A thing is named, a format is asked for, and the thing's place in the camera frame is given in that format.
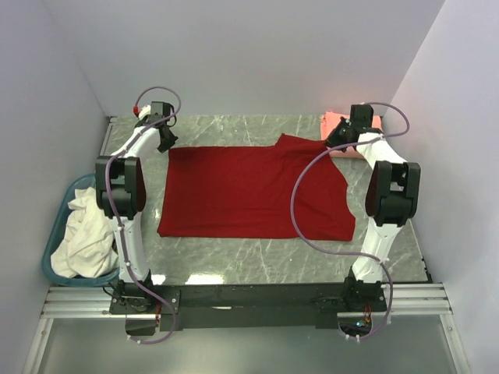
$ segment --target red cloth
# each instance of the red cloth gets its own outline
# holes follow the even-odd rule
[[[160,236],[296,238],[289,203],[321,141],[281,135],[273,146],[198,146],[169,150]],[[352,240],[347,183],[329,157],[305,175],[296,220],[307,238]]]

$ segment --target gray marble surface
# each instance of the gray marble surface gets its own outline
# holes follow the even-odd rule
[[[172,129],[175,146],[268,146],[284,133],[319,139],[316,115],[179,116]],[[130,136],[135,118],[114,118],[105,153],[117,150]],[[359,251],[366,234],[363,204],[370,180],[364,160],[334,159],[348,184],[348,205],[356,217],[351,242],[320,242],[330,250]],[[143,164],[147,205],[142,218],[144,250],[156,284],[266,284],[341,282],[353,256],[325,255],[300,239],[160,238],[168,153],[154,153]],[[394,281],[426,281],[424,263],[411,224],[407,224],[390,253]]]

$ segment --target white cloth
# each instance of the white cloth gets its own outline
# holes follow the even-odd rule
[[[51,256],[54,272],[68,278],[95,278],[116,268],[118,255],[112,250],[112,226],[97,206],[95,189],[75,190],[75,199],[68,207],[73,211],[64,239]]]

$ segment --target teal basket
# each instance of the teal basket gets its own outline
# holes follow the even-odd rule
[[[55,218],[54,226],[52,227],[47,246],[45,247],[44,255],[41,259],[41,269],[52,283],[68,287],[100,287],[105,286],[118,278],[119,268],[97,278],[85,278],[80,276],[66,278],[57,275],[52,269],[50,256],[61,244],[65,234],[65,224],[67,223],[68,217],[72,212],[68,208],[68,203],[75,198],[75,189],[88,189],[89,187],[95,187],[95,175],[93,174],[84,175],[83,177],[75,180],[66,191],[64,200],[59,207],[59,212]]]

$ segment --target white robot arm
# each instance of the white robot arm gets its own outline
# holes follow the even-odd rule
[[[146,261],[143,250],[140,221],[146,202],[146,190],[143,182],[141,164],[155,151],[165,152],[173,146],[177,137],[173,135],[167,122],[151,127],[134,142],[134,138],[143,131],[149,123],[166,117],[173,112],[170,104],[153,101],[151,105],[142,108],[137,115],[139,122],[130,138],[116,150],[113,155],[125,151],[115,162],[110,170],[113,200],[119,210],[124,231],[126,247],[128,249],[129,263],[138,281],[150,283],[150,267]],[[111,221],[115,232],[116,247],[119,255],[119,280],[125,284],[132,284],[127,270],[126,256],[119,234],[118,220],[109,205],[105,188],[105,165],[110,156],[101,156],[96,163],[96,192],[97,204]]]
[[[420,167],[400,157],[382,137],[382,132],[372,129],[372,122],[370,105],[352,105],[350,119],[342,118],[326,139],[326,145],[364,143],[356,149],[373,169],[373,174],[366,194],[369,221],[361,252],[386,261],[395,237],[416,213]],[[356,279],[364,283],[383,280],[381,267],[365,256],[354,262],[352,271]]]

